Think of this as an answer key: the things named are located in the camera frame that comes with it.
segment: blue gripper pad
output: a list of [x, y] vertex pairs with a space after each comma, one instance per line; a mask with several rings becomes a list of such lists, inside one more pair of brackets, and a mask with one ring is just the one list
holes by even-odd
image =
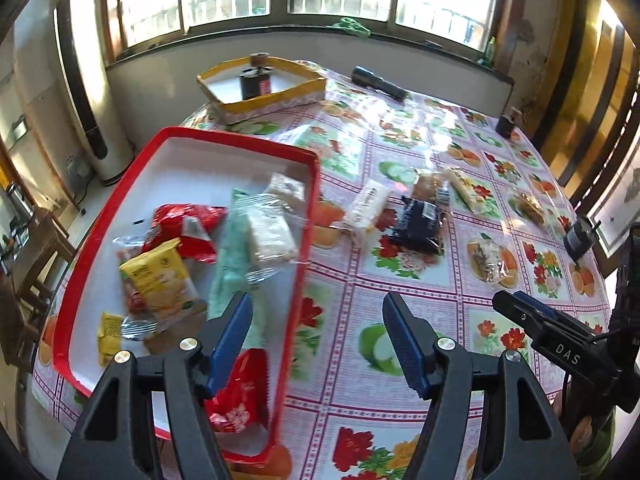
[[229, 316], [227, 310], [233, 309], [234, 304], [238, 302], [238, 306], [235, 307], [235, 311], [223, 329], [218, 344], [211, 352], [211, 374], [207, 380], [207, 392], [212, 396], [215, 396], [219, 390], [226, 386], [254, 314], [251, 297], [248, 294], [243, 294], [238, 300], [239, 295], [240, 293], [236, 292], [222, 316], [218, 318], [220, 322], [224, 322], [225, 318]]
[[542, 301], [539, 301], [536, 298], [532, 298], [526, 292], [522, 292], [521, 290], [518, 290], [513, 293], [513, 297], [535, 308], [540, 312], [540, 314], [544, 314], [545, 316], [548, 316], [551, 319], [558, 319], [558, 313], [554, 308], [542, 303]]
[[391, 294], [387, 294], [382, 301], [382, 319], [407, 385], [415, 390], [421, 399], [431, 399], [431, 385], [424, 372], [424, 356], [409, 329], [409, 322], [415, 319], [414, 315], [404, 301], [399, 304]]

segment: yellow tray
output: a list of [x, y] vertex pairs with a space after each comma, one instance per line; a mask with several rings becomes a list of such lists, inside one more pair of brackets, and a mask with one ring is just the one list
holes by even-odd
[[270, 56], [271, 94], [242, 101], [239, 74], [250, 67], [250, 58], [225, 61], [198, 74], [198, 84], [226, 124], [324, 100], [326, 79], [305, 66]]

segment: plastic tablecloth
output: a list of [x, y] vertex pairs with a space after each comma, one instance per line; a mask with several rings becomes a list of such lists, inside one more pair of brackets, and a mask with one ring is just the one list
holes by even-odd
[[[264, 136], [315, 151], [321, 159], [322, 200], [314, 218], [314, 246], [306, 273], [302, 316], [295, 339], [281, 443], [291, 456], [276, 476], [293, 480], [400, 479], [415, 449], [429, 408], [410, 390], [382, 325], [382, 299], [403, 295], [409, 308], [441, 335], [468, 350], [500, 355], [517, 349], [549, 398], [562, 387], [564, 372], [530, 348], [524, 332], [492, 310], [500, 285], [480, 280], [468, 246], [492, 239], [515, 280], [508, 290], [559, 308], [596, 332], [610, 308], [591, 251], [575, 264], [562, 244], [573, 209], [549, 168], [517, 129], [509, 141], [494, 132], [495, 118], [412, 92], [404, 104], [311, 62], [328, 79], [326, 100], [280, 110], [228, 129]], [[204, 105], [182, 124], [223, 130]], [[403, 194], [415, 170], [457, 166], [484, 197], [486, 212], [474, 215], [454, 192], [445, 224], [444, 255], [404, 250], [389, 238]], [[367, 180], [393, 190], [388, 208], [364, 246], [327, 229], [340, 219]], [[547, 214], [546, 226], [530, 222], [513, 200], [532, 192]], [[52, 316], [66, 289], [63, 278]], [[82, 397], [50, 364], [45, 330], [33, 370], [33, 394], [69, 431]], [[468, 475], [478, 444], [482, 394], [473, 394], [457, 478]], [[179, 478], [172, 446], [161, 451], [164, 474]]]

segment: screw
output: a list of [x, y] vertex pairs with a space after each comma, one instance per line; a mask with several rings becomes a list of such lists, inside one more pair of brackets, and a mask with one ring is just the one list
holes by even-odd
[[188, 337], [180, 341], [180, 348], [182, 350], [193, 350], [198, 346], [198, 340], [193, 337]]
[[456, 347], [456, 342], [449, 337], [441, 337], [438, 339], [438, 346], [443, 350], [453, 350]]
[[126, 363], [129, 359], [131, 359], [131, 354], [126, 350], [120, 350], [113, 358], [119, 364]]
[[507, 358], [508, 361], [511, 361], [512, 363], [517, 363], [520, 361], [520, 359], [522, 359], [520, 352], [517, 352], [516, 350], [507, 350], [505, 357]]

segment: mint green package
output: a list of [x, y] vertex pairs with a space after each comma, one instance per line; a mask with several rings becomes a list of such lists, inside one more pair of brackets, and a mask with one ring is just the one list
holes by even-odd
[[[249, 196], [241, 189], [234, 189], [232, 202]], [[247, 292], [254, 304], [254, 318], [242, 348], [264, 348], [266, 302], [260, 285], [252, 285], [246, 280], [250, 267], [246, 230], [246, 216], [229, 209], [222, 242], [218, 245], [218, 260], [209, 294], [207, 319], [221, 316], [235, 292]]]

